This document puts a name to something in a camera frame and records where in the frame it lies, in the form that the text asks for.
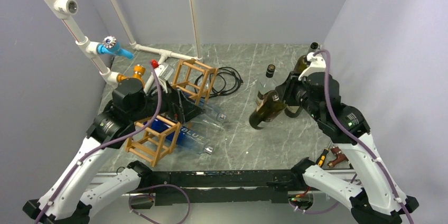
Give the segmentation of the tall blue square bottle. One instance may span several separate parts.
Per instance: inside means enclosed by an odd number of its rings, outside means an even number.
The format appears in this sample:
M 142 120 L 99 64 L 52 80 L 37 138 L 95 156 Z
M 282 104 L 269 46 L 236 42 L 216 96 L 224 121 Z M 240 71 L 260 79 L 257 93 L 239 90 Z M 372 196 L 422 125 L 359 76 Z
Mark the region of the tall blue square bottle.
M 193 100 L 189 94 L 184 93 L 189 99 Z M 200 98 L 199 103 L 196 104 L 204 109 L 203 114 L 211 115 L 211 116 L 217 116 L 218 114 L 224 114 L 220 107 L 209 104 L 204 100 L 204 98 Z

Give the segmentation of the clear liquor bottle black cap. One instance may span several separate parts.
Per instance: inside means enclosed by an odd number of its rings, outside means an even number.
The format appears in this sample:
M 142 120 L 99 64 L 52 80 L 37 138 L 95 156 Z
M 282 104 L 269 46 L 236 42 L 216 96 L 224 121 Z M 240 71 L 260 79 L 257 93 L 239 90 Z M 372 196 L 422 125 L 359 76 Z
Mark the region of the clear liquor bottle black cap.
M 257 105 L 261 104 L 263 97 L 270 90 L 275 89 L 277 86 L 276 79 L 274 77 L 276 67 L 273 64 L 267 66 L 265 74 L 262 74 L 256 82 L 255 102 Z

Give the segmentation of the dark wine bottle front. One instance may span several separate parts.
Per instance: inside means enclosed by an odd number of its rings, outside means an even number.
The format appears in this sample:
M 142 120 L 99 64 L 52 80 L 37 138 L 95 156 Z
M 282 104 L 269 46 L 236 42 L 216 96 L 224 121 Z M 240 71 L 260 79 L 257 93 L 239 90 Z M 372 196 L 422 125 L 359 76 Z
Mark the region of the dark wine bottle front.
M 253 129 L 263 129 L 261 123 L 271 122 L 285 108 L 286 104 L 281 101 L 279 93 L 276 90 L 270 90 L 264 95 L 258 107 L 250 114 L 249 124 Z

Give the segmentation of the dark wine bottle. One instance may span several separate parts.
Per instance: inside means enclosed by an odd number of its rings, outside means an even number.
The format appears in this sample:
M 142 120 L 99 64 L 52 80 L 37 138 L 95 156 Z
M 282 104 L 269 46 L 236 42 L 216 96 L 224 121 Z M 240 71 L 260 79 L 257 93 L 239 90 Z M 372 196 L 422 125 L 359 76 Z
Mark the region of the dark wine bottle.
M 300 115 L 303 108 L 301 106 L 287 106 L 284 113 L 289 118 L 296 118 Z
M 279 93 L 276 90 L 270 90 L 264 95 L 258 107 L 250 114 L 249 124 L 253 129 L 263 129 L 261 123 L 271 122 L 285 108 L 286 104 L 281 101 Z

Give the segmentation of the wooden wine rack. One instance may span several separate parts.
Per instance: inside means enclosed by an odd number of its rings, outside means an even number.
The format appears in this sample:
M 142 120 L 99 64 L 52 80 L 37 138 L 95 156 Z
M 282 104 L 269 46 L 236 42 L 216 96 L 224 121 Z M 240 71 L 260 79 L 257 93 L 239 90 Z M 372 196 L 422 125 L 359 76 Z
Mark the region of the wooden wine rack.
M 144 129 L 140 139 L 128 138 L 125 151 L 155 166 L 177 146 L 197 153 L 212 154 L 209 141 L 192 131 L 192 124 L 213 126 L 222 130 L 226 115 L 210 104 L 218 69 L 195 59 L 180 60 L 176 68 L 167 63 L 152 61 L 165 97 L 164 109 Z

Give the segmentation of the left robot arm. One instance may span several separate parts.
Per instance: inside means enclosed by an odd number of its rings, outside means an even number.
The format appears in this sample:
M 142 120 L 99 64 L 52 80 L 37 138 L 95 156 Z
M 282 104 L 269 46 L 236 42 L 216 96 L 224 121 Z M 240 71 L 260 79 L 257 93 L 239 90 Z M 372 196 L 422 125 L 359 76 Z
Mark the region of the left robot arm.
M 203 108 L 169 85 L 156 94 L 147 94 L 136 78 L 120 82 L 60 178 L 45 195 L 26 202 L 23 211 L 36 223 L 88 223 L 122 194 L 135 189 L 147 191 L 152 185 L 152 171 L 139 161 L 93 189 L 89 185 L 103 164 L 136 131 L 136 122 L 151 122 L 162 113 L 177 115 L 179 122 L 185 123 L 202 114 Z

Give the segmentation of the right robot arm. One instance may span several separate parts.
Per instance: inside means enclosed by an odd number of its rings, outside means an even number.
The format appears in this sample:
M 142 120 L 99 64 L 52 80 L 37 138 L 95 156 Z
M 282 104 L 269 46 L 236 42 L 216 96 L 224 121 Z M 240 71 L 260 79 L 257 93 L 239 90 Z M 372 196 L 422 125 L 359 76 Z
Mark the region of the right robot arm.
M 358 223 L 401 223 L 419 204 L 396 184 L 382 161 L 362 112 L 341 101 L 339 82 L 324 72 L 300 79 L 291 73 L 276 87 L 280 100 L 300 106 L 352 165 L 360 185 L 349 183 L 303 159 L 293 168 L 298 190 L 318 189 L 344 205 Z

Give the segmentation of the dark wine bottle right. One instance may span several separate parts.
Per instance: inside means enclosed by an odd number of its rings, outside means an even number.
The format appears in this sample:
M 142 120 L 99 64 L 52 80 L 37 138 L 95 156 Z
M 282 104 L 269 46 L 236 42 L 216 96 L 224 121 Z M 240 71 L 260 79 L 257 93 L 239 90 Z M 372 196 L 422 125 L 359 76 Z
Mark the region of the dark wine bottle right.
M 284 113 L 289 118 L 296 118 L 300 115 L 303 108 L 301 106 L 287 106 Z

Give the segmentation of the green wine bottle rear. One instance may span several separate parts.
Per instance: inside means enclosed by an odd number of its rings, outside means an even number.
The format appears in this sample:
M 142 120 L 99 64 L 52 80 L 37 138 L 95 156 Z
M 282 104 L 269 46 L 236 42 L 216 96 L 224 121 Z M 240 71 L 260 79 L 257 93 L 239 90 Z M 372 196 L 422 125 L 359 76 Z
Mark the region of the green wine bottle rear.
M 317 42 L 312 42 L 309 49 L 297 60 L 293 72 L 301 74 L 308 66 L 307 55 L 309 53 L 314 53 L 318 48 L 319 44 Z

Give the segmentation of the orange plastic faucet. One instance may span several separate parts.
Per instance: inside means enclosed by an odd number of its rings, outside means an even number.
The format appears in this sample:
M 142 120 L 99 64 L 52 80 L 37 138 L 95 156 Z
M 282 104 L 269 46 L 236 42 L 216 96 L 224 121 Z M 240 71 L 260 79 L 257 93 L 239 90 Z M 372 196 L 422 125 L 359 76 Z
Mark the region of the orange plastic faucet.
M 144 66 L 141 66 L 140 64 L 137 64 L 133 68 L 133 75 L 132 76 L 127 77 L 127 76 L 119 73 L 117 75 L 116 79 L 117 79 L 117 82 L 122 82 L 122 81 L 124 81 L 126 79 L 135 78 L 135 79 L 138 79 L 142 83 L 142 85 L 145 85 L 145 82 L 143 80 L 143 75 L 145 74 L 145 71 L 146 71 L 146 68 Z

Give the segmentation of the yellow black screwdriver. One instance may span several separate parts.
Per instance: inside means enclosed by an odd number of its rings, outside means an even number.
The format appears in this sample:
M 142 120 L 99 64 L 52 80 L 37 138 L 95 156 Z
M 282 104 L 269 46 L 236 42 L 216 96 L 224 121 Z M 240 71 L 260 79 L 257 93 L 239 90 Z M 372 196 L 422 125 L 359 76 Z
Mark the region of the yellow black screwdriver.
M 318 158 L 316 159 L 316 165 L 319 167 L 322 167 L 325 164 L 327 154 L 329 153 L 329 148 L 324 148 L 323 151 L 320 153 Z

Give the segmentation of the brown faucet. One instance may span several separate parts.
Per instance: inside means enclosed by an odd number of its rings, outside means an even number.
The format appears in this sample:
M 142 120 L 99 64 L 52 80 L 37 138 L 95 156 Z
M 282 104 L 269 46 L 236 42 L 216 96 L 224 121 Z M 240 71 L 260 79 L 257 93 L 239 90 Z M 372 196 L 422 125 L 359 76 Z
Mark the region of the brown faucet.
M 334 168 L 336 165 L 348 160 L 346 155 L 338 146 L 333 146 L 330 151 L 334 154 L 335 159 L 328 161 L 327 167 Z

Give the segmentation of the blue plastic faucet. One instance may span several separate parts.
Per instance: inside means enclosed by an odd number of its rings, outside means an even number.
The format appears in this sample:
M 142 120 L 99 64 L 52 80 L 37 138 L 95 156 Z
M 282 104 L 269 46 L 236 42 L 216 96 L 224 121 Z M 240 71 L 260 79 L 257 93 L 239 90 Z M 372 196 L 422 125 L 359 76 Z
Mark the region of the blue plastic faucet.
M 134 57 L 131 52 L 121 47 L 120 42 L 114 36 L 105 37 L 103 41 L 97 45 L 96 51 L 98 54 L 110 54 L 130 60 Z

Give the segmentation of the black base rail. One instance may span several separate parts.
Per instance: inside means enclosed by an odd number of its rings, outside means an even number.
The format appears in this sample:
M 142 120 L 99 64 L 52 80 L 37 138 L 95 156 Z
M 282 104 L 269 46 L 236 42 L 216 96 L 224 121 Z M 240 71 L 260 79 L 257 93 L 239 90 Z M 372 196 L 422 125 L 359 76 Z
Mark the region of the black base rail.
M 234 171 L 153 171 L 132 193 L 150 193 L 156 206 L 175 203 L 288 203 L 307 185 L 289 169 Z

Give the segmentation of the white PVC pipe frame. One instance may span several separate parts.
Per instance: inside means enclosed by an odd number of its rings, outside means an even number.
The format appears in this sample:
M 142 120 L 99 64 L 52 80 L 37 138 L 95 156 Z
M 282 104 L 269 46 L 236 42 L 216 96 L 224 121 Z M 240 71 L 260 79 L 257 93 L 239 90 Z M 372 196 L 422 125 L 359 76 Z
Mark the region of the white PVC pipe frame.
M 125 17 L 123 15 L 123 11 L 119 7 L 117 0 L 109 0 L 114 12 L 116 13 L 118 20 L 123 27 L 128 39 L 129 44 L 131 48 L 135 51 L 143 51 L 148 53 L 154 53 L 158 54 L 160 56 L 159 63 L 165 62 L 168 58 L 176 58 L 180 60 L 191 60 L 195 59 L 199 62 L 203 60 L 203 55 L 201 54 L 201 45 L 200 45 L 200 39 L 198 36 L 198 28 L 197 28 L 197 20 L 195 16 L 195 6 L 194 6 L 194 0 L 189 0 L 190 5 L 190 12 L 191 12 L 191 18 L 192 18 L 192 24 L 193 24 L 193 33 L 194 33 L 194 44 L 193 47 L 195 48 L 197 54 L 194 57 L 175 53 L 173 51 L 164 50 L 164 49 L 156 49 L 149 46 L 140 45 L 137 43 L 135 38 L 133 37 L 133 34 L 130 30 L 130 27 L 125 20 Z M 98 69 L 99 74 L 102 76 L 104 81 L 114 86 L 117 82 L 117 75 L 119 73 L 111 71 L 109 67 L 105 65 L 103 60 L 100 58 L 100 54 L 97 53 L 96 48 L 97 45 L 99 45 L 99 42 L 93 42 L 89 40 L 87 36 L 85 36 L 81 30 L 81 28 L 78 26 L 78 24 L 73 19 L 73 16 L 76 15 L 78 11 L 78 3 L 76 0 L 44 0 L 44 2 L 47 4 L 49 9 L 54 13 L 54 15 L 62 21 L 62 23 L 65 25 L 67 30 L 70 32 L 70 34 L 73 36 L 76 45 L 79 47 L 79 49 L 84 53 L 84 55 L 91 60 L 91 62 L 95 65 L 95 67 Z

